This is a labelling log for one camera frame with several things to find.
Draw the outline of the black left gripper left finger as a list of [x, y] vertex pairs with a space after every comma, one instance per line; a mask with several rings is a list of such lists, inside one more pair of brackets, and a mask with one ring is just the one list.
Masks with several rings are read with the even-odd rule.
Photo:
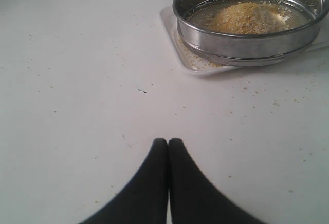
[[83, 223], [166, 223], [168, 208], [168, 144], [156, 138], [127, 185]]

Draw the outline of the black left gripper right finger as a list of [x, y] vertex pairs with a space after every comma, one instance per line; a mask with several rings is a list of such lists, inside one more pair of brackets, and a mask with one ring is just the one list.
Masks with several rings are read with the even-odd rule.
[[172, 223], [262, 223], [207, 179], [181, 139], [171, 139], [168, 149]]

